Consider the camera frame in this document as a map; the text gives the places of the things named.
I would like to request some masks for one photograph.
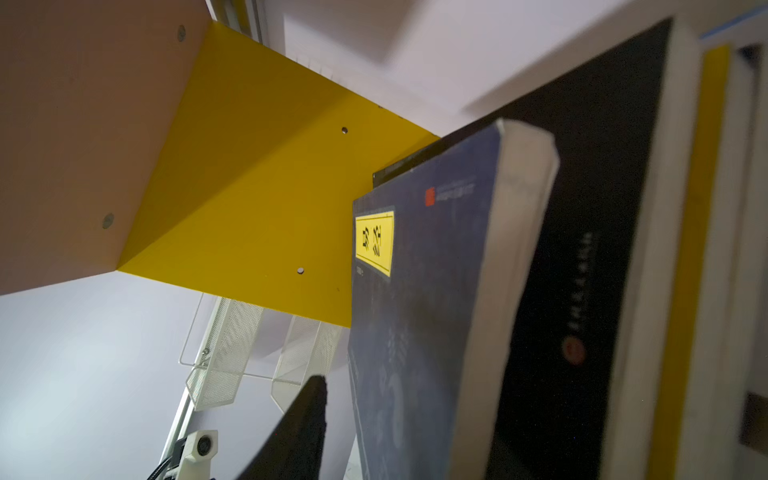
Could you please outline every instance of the metal screw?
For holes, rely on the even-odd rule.
[[[101,228],[107,229],[112,226],[114,222],[114,214],[106,214],[104,216],[104,219],[101,221]]]

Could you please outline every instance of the metal mesh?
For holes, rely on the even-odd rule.
[[[341,328],[293,316],[272,378],[272,399],[283,412],[312,375],[328,375]]]
[[[263,311],[260,306],[221,299],[204,347],[187,377],[196,411],[234,402]]]

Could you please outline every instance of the blue book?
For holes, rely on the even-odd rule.
[[[481,478],[559,159],[496,121],[353,205],[349,371],[365,478]]]

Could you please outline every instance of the yellow sticker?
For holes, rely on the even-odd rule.
[[[387,276],[392,270],[394,238],[394,211],[355,217],[355,257]]]

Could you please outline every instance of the black book cover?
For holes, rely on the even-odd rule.
[[[554,134],[560,171],[518,309],[496,422],[497,441],[534,478],[598,477],[671,28],[671,20],[661,22],[373,177],[374,187],[383,184],[499,117]]]

